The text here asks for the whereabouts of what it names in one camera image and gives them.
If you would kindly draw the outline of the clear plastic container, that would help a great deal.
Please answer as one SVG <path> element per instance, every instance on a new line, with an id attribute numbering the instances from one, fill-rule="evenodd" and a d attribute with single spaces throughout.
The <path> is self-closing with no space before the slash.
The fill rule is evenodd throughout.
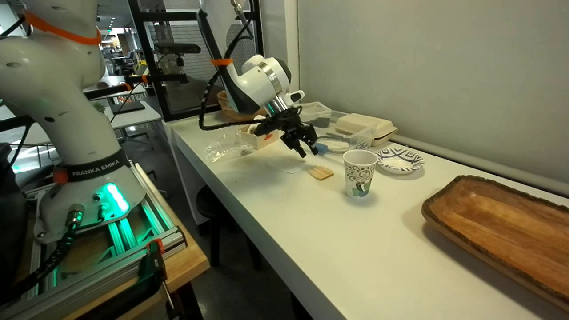
<path id="1" fill-rule="evenodd" d="M 336 132 L 333 129 L 316 128 L 317 144 L 320 152 L 343 154 L 353 149 L 366 150 L 370 148 L 373 136 L 370 129 L 362 129 L 353 134 Z"/>

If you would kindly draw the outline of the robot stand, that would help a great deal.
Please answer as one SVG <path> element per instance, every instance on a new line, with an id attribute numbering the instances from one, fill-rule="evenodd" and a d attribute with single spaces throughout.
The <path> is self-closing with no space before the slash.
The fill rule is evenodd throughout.
<path id="1" fill-rule="evenodd" d="M 139 164 L 131 166 L 146 192 L 127 216 L 80 233 L 69 255 L 19 300 L 0 308 L 0 320 L 87 319 L 89 313 L 127 300 L 141 280 L 148 242 L 160 239 L 171 292 L 209 268 L 187 232 Z"/>

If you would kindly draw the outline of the white takeout clamshell box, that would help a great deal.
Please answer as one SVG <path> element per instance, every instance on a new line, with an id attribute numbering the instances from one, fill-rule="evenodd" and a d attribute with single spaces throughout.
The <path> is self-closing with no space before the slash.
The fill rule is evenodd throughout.
<path id="1" fill-rule="evenodd" d="M 385 144 L 398 131 L 398 128 L 393 125 L 392 121 L 357 113 L 339 117 L 334 125 L 334 130 L 342 134 L 355 134 L 364 129 L 367 129 L 371 134 L 372 147 Z"/>

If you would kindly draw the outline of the patterned paper cup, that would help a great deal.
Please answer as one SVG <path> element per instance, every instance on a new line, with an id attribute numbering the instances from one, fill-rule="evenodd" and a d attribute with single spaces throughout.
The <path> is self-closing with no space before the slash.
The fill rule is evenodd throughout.
<path id="1" fill-rule="evenodd" d="M 378 157 L 373 152 L 354 149 L 343 154 L 345 192 L 350 198 L 368 196 Z"/>

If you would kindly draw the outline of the small white cardboard box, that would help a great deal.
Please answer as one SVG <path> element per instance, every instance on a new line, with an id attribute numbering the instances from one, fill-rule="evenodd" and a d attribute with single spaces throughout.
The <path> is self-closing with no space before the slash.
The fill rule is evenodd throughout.
<path id="1" fill-rule="evenodd" d="M 238 130 L 239 140 L 245 146 L 253 148 L 254 150 L 260 150 L 279 140 L 278 130 L 273 130 L 268 134 L 257 136 L 255 130 L 259 124 L 250 124 L 240 127 Z"/>

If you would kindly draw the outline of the small wooden block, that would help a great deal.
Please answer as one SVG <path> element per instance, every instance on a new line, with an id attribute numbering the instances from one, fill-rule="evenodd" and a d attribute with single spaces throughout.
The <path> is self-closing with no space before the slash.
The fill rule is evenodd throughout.
<path id="1" fill-rule="evenodd" d="M 308 170 L 308 173 L 310 174 L 310 176 L 319 181 L 326 180 L 327 178 L 330 178 L 335 174 L 333 170 L 326 168 L 324 166 L 311 166 L 311 168 L 309 168 Z"/>

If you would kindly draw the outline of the clear plastic tub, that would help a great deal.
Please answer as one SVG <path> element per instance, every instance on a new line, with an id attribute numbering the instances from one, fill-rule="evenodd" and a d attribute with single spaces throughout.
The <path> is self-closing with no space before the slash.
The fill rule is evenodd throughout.
<path id="1" fill-rule="evenodd" d="M 295 107 L 301 108 L 301 122 L 315 121 L 319 118 L 331 118 L 332 110 L 320 102 L 296 104 Z"/>

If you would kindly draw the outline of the wooden tray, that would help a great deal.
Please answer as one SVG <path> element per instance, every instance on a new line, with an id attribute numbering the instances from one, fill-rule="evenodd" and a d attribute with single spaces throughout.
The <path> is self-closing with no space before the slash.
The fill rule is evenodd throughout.
<path id="1" fill-rule="evenodd" d="M 569 207 L 479 176 L 425 199 L 427 224 L 569 313 Z"/>

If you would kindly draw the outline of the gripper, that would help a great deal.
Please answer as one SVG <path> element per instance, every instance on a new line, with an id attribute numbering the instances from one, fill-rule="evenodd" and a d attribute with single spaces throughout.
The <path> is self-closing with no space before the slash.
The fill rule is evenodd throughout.
<path id="1" fill-rule="evenodd" d="M 289 123 L 283 128 L 280 138 L 291 150 L 295 150 L 301 158 L 305 158 L 306 152 L 301 147 L 301 143 L 307 144 L 313 155 L 319 154 L 317 144 L 317 133 L 312 124 Z"/>

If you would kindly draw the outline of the blue patterned paper plate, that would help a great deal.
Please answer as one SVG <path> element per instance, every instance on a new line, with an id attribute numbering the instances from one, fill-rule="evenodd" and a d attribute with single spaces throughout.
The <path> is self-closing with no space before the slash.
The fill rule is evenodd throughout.
<path id="1" fill-rule="evenodd" d="M 417 172 L 425 165 L 421 154 L 406 148 L 382 148 L 376 152 L 376 155 L 379 168 L 396 175 Z"/>

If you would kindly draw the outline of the clear plastic bag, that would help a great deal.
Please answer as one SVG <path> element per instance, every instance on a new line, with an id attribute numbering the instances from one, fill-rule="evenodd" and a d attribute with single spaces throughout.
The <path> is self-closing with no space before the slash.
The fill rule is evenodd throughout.
<path id="1" fill-rule="evenodd" d="M 237 132 L 223 133 L 205 148 L 207 164 L 227 161 L 254 152 L 252 146 L 244 142 Z"/>

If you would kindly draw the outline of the row of white desks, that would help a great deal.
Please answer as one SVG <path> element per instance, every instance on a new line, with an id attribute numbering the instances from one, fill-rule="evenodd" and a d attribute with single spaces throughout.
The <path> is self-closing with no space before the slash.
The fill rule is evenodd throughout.
<path id="1" fill-rule="evenodd" d="M 162 116 L 159 115 L 147 102 L 139 102 L 140 105 L 144 106 L 143 110 L 121 113 L 119 115 L 114 115 L 112 113 L 111 107 L 105 108 L 105 114 L 109 119 L 114 119 L 112 121 L 112 127 L 115 130 L 122 128 L 129 128 L 130 126 L 145 124 L 147 122 L 160 121 Z M 10 118 L 15 118 L 16 116 L 6 105 L 0 105 L 0 121 Z M 15 150 L 20 143 L 21 135 L 23 134 L 25 127 L 18 127 L 15 129 L 9 129 L 6 132 L 0 133 L 0 143 L 6 142 L 12 146 L 12 150 Z M 53 147 L 51 141 L 45 131 L 35 123 L 30 127 L 30 131 L 26 139 L 24 140 L 24 148 L 31 148 L 37 146 L 45 146 L 48 144 Z"/>

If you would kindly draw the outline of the black metal frame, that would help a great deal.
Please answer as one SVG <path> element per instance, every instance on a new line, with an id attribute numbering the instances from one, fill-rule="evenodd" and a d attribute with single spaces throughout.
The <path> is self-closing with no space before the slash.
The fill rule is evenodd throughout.
<path id="1" fill-rule="evenodd" d="M 197 117 L 202 113 L 217 112 L 221 108 L 218 103 L 205 104 L 202 106 L 201 99 L 197 99 L 195 104 L 191 104 L 185 100 L 186 94 L 181 90 L 168 91 L 168 84 L 180 84 L 183 89 L 189 89 L 190 79 L 186 73 L 165 73 L 163 67 L 166 63 L 166 58 L 173 55 L 172 52 L 167 52 L 159 59 L 155 58 L 159 54 L 158 49 L 150 43 L 148 38 L 147 23 L 158 23 L 159 30 L 169 30 L 171 22 L 197 22 L 199 23 L 202 17 L 200 11 L 197 12 L 167 12 L 163 10 L 142 10 L 140 2 L 145 0 L 127 0 L 132 20 L 138 34 L 140 35 L 140 42 L 142 45 L 142 52 L 148 66 L 149 84 L 148 87 L 154 89 L 153 98 L 158 103 L 159 113 L 162 115 L 164 122 L 181 121 L 185 118 Z"/>

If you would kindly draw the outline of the green and orange clamp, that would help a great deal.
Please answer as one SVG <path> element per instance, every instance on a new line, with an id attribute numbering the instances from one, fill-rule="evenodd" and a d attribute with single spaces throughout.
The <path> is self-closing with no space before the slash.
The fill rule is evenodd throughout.
<path id="1" fill-rule="evenodd" d="M 163 255 L 165 248 L 161 239 L 154 239 L 146 244 L 146 255 L 141 259 L 139 284 L 142 285 L 144 297 L 149 298 L 158 292 L 165 294 L 165 307 L 169 318 L 176 317 L 176 309 L 169 293 L 167 272 Z"/>

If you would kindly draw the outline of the clear plastic sheet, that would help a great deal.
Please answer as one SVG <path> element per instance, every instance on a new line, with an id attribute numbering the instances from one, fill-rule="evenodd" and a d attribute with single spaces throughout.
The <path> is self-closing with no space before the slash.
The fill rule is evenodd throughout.
<path id="1" fill-rule="evenodd" d="M 295 174 L 302 170 L 307 162 L 303 159 L 291 158 L 291 157 L 273 157 L 267 161 L 268 166 L 285 172 L 288 174 Z"/>

